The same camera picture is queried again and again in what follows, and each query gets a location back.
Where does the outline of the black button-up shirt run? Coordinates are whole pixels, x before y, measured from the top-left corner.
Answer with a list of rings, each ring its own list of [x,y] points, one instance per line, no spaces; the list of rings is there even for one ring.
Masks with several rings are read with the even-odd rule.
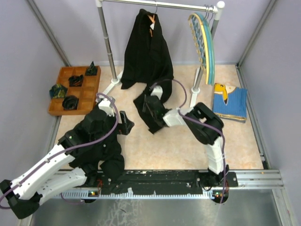
[[[65,148],[96,141],[102,136],[103,122],[107,114],[99,109],[88,113],[76,126],[65,133],[67,143]],[[116,180],[124,171],[125,160],[121,154],[121,145],[117,135],[109,135],[103,141],[79,149],[73,149],[70,154],[75,158],[70,167],[82,167],[86,164],[93,169],[100,167],[111,180]]]

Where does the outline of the black t-shirt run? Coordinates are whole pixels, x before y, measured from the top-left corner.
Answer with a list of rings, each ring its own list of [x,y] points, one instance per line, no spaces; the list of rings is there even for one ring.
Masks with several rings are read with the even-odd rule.
[[[173,65],[166,40],[163,37],[158,15],[155,17],[153,37],[150,36],[151,21],[148,15],[153,13],[140,9],[134,22],[125,50],[124,70],[121,78],[122,89],[129,89],[136,83],[145,83],[144,91],[133,100],[139,116],[148,126],[150,117],[143,113],[144,95],[150,95],[150,87],[157,83],[163,89],[161,103],[165,103],[172,94]]]

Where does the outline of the orange hanger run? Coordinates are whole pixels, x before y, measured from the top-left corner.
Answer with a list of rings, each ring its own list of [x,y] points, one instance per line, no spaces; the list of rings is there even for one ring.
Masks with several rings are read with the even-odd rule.
[[[151,37],[153,37],[153,31],[154,31],[154,27],[155,27],[155,17],[156,17],[156,13],[157,13],[157,10],[158,10],[158,4],[157,4],[157,1],[156,0],[153,0],[154,2],[155,2],[155,4],[156,4],[156,10],[155,10],[155,12],[153,13],[153,15],[152,16],[150,16],[150,15],[148,15],[148,18],[150,19],[150,21],[151,21],[151,24],[150,24],[150,29],[149,29],[149,31],[150,31],[150,36]]]

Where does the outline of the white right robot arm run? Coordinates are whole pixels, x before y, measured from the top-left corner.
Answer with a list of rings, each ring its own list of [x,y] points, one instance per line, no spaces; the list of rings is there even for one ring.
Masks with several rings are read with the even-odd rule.
[[[184,110],[166,109],[158,96],[145,95],[143,113],[150,117],[149,131],[153,134],[165,127],[187,126],[207,153],[208,173],[203,185],[226,186],[229,166],[224,154],[224,124],[204,103]]]

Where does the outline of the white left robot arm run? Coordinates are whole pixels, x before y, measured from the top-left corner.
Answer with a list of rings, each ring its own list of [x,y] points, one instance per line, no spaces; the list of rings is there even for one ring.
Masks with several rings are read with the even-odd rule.
[[[112,181],[124,169],[118,135],[128,135],[135,125],[124,111],[108,115],[98,108],[61,137],[53,149],[29,171],[10,181],[3,180],[0,189],[9,208],[18,219],[33,214],[53,196],[77,186],[94,186],[97,171]]]

